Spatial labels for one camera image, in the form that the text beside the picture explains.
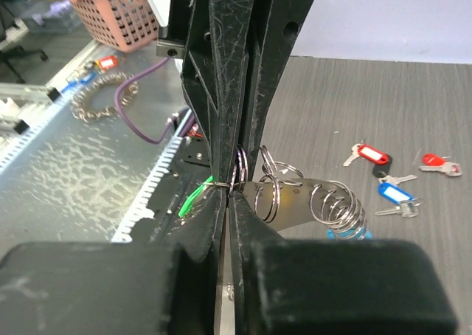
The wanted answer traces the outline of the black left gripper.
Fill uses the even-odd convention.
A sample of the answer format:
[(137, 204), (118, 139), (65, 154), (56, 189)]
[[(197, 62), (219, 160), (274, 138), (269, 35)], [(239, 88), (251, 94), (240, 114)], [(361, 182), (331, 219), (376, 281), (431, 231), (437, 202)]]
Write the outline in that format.
[(184, 96), (215, 182), (231, 182), (237, 141), (254, 173), (271, 101), (313, 1), (170, 0), (156, 54), (184, 58)]

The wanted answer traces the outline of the green key tag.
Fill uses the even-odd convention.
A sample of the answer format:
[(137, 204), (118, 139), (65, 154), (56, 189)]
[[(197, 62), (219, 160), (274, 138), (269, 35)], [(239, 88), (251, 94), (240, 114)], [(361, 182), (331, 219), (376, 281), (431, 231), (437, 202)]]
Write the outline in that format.
[(209, 187), (204, 184), (197, 187), (182, 204), (181, 209), (178, 211), (178, 217), (184, 218), (193, 206), (205, 197), (208, 188)]

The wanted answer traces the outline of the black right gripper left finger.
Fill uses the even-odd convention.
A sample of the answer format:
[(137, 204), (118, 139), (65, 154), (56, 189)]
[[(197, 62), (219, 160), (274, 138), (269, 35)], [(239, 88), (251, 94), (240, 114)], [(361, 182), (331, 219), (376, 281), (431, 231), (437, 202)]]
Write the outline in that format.
[(153, 243), (29, 242), (1, 259), (3, 334), (212, 334), (226, 195)]

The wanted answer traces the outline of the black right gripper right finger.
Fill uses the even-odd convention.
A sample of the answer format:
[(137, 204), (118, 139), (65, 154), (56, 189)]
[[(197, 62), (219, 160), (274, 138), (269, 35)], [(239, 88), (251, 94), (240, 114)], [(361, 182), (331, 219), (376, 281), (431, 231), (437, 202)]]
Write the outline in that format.
[(237, 334), (455, 334), (434, 265), (399, 240), (285, 239), (229, 199)]

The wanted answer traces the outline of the metal key holder blue handle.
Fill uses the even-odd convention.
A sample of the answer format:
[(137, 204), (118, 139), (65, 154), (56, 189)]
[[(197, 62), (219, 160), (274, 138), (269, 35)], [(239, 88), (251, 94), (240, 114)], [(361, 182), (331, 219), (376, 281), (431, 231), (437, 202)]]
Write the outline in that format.
[(334, 180), (309, 179), (292, 165), (275, 161), (267, 147), (260, 148), (263, 176), (249, 180), (249, 162), (237, 150), (233, 170), (234, 190), (242, 193), (251, 211), (276, 231), (317, 222), (331, 240), (367, 240), (364, 208), (354, 192)]

